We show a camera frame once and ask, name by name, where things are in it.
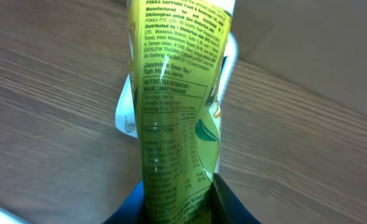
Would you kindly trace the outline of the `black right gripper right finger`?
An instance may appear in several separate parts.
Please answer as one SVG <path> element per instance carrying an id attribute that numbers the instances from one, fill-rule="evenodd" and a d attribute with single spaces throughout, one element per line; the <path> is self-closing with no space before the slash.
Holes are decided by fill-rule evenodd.
<path id="1" fill-rule="evenodd" d="M 261 224 L 217 173 L 213 175 L 210 205 L 212 224 Z"/>

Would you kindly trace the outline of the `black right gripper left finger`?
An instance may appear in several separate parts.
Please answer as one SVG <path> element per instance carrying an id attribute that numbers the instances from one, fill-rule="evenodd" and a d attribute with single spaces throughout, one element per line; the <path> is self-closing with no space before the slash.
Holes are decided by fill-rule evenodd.
<path id="1" fill-rule="evenodd" d="M 142 180 L 103 224 L 145 224 L 144 185 Z"/>

